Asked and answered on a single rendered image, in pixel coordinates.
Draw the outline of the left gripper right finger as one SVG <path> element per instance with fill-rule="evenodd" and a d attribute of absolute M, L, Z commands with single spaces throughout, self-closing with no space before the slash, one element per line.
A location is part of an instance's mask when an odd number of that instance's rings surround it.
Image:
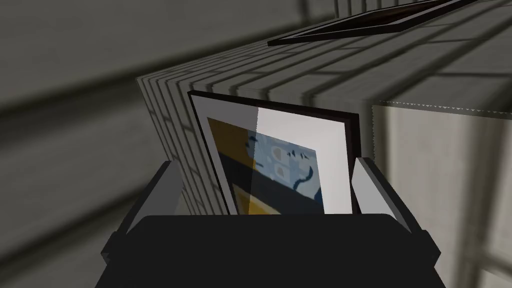
<path fill-rule="evenodd" d="M 355 160 L 351 186 L 363 214 L 389 215 L 407 231 L 413 231 L 413 215 L 370 158 Z"/>

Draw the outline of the black framed blue yellow picture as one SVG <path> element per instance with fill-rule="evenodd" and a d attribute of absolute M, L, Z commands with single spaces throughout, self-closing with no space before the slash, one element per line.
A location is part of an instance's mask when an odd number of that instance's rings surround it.
<path fill-rule="evenodd" d="M 360 212 L 358 114 L 197 90 L 188 98 L 230 214 Z"/>

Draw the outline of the black framed dark picture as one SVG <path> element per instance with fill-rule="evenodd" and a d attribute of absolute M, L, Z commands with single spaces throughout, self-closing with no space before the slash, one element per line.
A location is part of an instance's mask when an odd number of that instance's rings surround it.
<path fill-rule="evenodd" d="M 477 0 L 425 0 L 340 18 L 267 42 L 270 47 L 403 32 Z"/>

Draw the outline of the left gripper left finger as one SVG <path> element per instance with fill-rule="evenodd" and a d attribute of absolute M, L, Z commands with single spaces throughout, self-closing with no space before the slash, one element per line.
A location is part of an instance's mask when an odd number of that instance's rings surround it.
<path fill-rule="evenodd" d="M 125 233 L 143 218 L 173 215 L 184 187 L 179 163 L 164 161 L 125 217 Z"/>

